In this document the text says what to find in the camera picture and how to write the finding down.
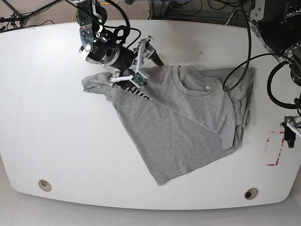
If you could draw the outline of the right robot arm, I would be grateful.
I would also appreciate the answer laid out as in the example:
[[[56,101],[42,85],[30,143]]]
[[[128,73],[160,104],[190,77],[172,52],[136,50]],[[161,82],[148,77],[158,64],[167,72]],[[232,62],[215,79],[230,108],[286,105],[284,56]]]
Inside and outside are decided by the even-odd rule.
[[[148,74],[142,66],[145,59],[150,59],[157,66],[163,66],[155,48],[150,44],[151,36],[139,41],[138,46],[130,50],[125,46],[126,39],[133,28],[125,12],[113,1],[109,1],[123,16],[125,25],[107,26],[107,11],[96,0],[72,0],[77,9],[77,23],[80,26],[82,46],[80,53],[92,64],[114,68],[109,78],[109,85],[124,88],[147,85]]]

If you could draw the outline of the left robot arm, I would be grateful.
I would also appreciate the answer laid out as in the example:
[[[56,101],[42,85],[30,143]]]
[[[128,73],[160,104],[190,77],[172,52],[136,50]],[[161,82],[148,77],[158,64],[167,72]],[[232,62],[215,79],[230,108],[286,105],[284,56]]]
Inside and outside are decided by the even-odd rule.
[[[276,58],[278,65],[267,82],[270,100],[284,109],[301,112],[301,98],[294,103],[277,100],[271,91],[275,74],[285,65],[290,68],[292,81],[301,84],[301,2],[299,0],[253,0],[250,7],[251,29],[264,48]]]

